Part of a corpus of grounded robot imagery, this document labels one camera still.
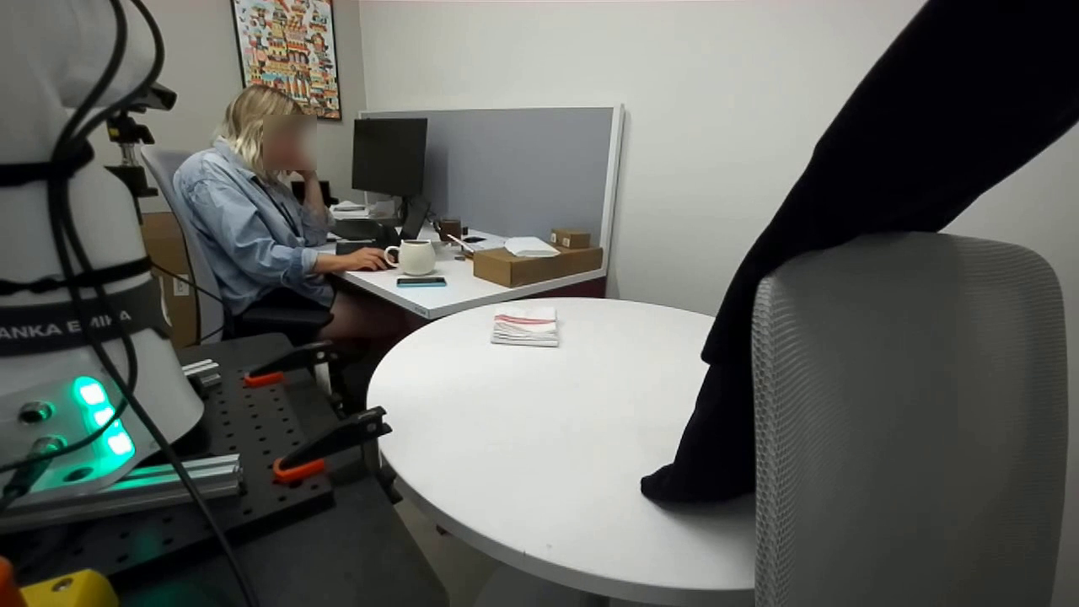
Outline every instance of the mug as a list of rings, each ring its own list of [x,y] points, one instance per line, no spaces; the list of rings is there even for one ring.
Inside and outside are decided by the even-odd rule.
[[[391,263],[401,277],[428,277],[435,273],[435,250],[421,239],[405,239],[401,246],[384,246],[384,263]]]

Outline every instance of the poster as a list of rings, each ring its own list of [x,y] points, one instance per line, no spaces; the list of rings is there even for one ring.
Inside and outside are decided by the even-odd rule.
[[[310,118],[341,121],[334,0],[229,0],[243,88],[287,91]]]

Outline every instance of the denim shirt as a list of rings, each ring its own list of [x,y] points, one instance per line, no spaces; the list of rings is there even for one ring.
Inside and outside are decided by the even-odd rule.
[[[310,273],[327,253],[327,212],[307,212],[283,182],[250,172],[229,142],[189,155],[172,185],[233,317],[276,287],[334,304],[334,287]]]

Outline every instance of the gray partition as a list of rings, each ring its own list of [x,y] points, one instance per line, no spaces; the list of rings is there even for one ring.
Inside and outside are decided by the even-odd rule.
[[[499,236],[587,229],[610,250],[617,108],[452,108],[428,115],[425,196],[411,216],[455,216]]]

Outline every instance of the white round table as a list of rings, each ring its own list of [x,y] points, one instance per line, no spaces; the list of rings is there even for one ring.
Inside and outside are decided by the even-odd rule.
[[[492,344],[499,310],[553,310],[560,347]],[[637,489],[674,455],[708,327],[587,297],[435,320],[371,378],[381,452],[448,533],[533,577],[641,604],[752,597],[752,499],[668,513]]]

